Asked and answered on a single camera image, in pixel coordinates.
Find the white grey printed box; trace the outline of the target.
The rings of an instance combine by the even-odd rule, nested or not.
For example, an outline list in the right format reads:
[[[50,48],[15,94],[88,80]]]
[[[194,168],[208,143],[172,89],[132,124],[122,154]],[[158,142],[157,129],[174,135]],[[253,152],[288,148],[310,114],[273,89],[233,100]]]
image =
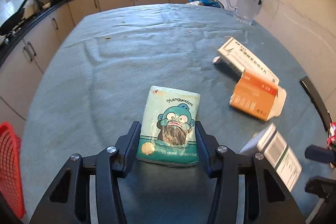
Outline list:
[[[298,182],[302,166],[273,123],[255,133],[239,153],[246,156],[263,154],[290,192]]]

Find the green cartoon tissue pack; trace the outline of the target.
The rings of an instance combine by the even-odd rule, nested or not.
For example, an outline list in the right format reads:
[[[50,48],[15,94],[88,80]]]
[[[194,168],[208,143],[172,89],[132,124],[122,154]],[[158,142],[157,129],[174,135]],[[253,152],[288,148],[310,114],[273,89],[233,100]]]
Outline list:
[[[137,159],[167,166],[196,165],[195,122],[200,98],[198,93],[152,86],[143,113]]]

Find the orange white medicine carton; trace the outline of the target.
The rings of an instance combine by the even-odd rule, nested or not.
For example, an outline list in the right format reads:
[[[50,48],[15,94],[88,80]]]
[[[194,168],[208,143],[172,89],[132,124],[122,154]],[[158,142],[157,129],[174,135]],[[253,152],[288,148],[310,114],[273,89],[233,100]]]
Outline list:
[[[234,88],[229,105],[262,121],[281,115],[287,93],[272,81],[244,70]]]

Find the long white medicine box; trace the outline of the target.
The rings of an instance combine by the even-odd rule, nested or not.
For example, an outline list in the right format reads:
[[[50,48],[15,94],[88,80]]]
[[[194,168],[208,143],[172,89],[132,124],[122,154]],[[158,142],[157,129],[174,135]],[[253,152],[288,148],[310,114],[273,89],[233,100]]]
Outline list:
[[[276,85],[280,82],[279,78],[253,52],[232,36],[228,37],[217,53],[213,64],[225,63],[239,76],[248,69]]]

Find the black chair back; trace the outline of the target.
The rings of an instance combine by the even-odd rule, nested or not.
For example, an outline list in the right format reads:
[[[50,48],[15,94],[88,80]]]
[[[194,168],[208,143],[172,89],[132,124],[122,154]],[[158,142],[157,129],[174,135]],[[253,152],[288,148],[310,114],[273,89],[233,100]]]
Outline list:
[[[318,114],[322,120],[323,126],[326,131],[329,131],[330,124],[332,122],[331,115],[326,108],[324,101],[322,100],[319,92],[315,88],[314,84],[308,76],[305,76],[300,79],[300,84],[303,87],[306,94],[309,96],[311,102],[315,106]]]

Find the grey blue table cloth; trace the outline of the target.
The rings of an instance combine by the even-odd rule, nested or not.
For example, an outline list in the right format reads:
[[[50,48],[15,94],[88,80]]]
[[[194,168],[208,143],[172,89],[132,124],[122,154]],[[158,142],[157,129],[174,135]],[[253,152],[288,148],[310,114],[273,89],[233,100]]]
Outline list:
[[[287,92],[272,119],[302,165],[292,195],[307,218],[318,197],[307,180],[329,177],[328,165],[308,160],[305,149],[325,145],[326,133],[299,83],[306,71],[259,24],[247,26],[222,9],[148,5],[86,16],[50,62],[31,103],[21,144],[21,177],[31,217],[45,191],[73,153],[95,155],[142,121],[151,86],[199,93],[197,114],[206,133],[239,152],[266,123],[229,106],[238,76],[214,65],[218,48],[234,37],[280,80]]]

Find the red plastic basket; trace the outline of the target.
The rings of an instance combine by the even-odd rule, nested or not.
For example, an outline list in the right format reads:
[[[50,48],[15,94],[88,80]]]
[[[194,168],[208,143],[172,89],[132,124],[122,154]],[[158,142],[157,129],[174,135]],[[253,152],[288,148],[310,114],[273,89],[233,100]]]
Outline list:
[[[21,138],[9,122],[1,123],[1,194],[13,214],[21,220],[25,214],[19,154]]]

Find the blue plastic bag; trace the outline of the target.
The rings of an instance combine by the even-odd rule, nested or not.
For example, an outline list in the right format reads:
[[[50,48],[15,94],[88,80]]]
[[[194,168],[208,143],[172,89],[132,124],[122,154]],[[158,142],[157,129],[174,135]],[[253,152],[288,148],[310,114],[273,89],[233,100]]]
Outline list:
[[[218,0],[188,0],[187,4],[225,9],[224,5]]]

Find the black wok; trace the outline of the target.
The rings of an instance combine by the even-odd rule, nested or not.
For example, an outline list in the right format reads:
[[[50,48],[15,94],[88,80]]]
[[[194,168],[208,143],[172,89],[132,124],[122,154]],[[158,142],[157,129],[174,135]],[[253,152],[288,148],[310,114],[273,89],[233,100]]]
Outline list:
[[[24,0],[16,13],[7,19],[0,27],[0,36],[6,36],[15,26],[22,20],[25,13],[25,4],[28,0]]]

